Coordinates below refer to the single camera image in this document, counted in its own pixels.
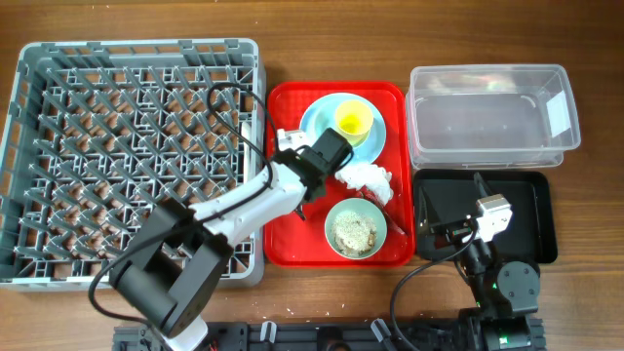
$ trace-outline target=rice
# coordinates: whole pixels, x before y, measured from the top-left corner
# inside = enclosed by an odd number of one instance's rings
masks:
[[[343,254],[357,257],[372,249],[377,228],[372,218],[343,211],[335,217],[331,234]]]

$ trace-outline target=clear plastic container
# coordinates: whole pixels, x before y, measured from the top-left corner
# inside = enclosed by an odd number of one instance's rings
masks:
[[[406,96],[417,169],[553,167],[581,135],[556,64],[417,67]]]

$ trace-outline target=wooden table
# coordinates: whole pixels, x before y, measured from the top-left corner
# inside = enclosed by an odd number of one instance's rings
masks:
[[[32,41],[251,37],[269,88],[292,80],[388,80],[407,91],[416,66],[559,63],[574,90],[582,143],[550,179],[559,259],[542,266],[538,316],[552,350],[624,347],[624,6],[617,1],[25,0],[0,5],[0,111],[18,53]],[[220,291],[212,321],[365,321],[388,316],[414,267],[288,270],[267,265],[254,289]],[[130,313],[116,292],[108,308]],[[401,314],[452,317],[473,305],[451,265],[401,293]],[[0,349],[109,350],[113,327],[84,292],[0,291]]]

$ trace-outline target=gray plastic crate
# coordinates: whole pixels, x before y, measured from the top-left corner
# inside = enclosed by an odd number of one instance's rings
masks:
[[[206,103],[259,147],[263,111],[237,89],[207,92],[229,81],[263,97],[265,78],[250,39],[24,47],[0,148],[0,288],[85,289],[157,201],[206,201],[255,176],[257,155]],[[249,287],[263,272],[258,231],[219,285]]]

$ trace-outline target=white label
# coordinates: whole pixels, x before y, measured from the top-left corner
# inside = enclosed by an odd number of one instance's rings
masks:
[[[551,98],[550,101],[546,102],[546,109],[548,110],[548,119],[550,121],[550,134],[553,137],[570,128],[566,93],[560,92]]]

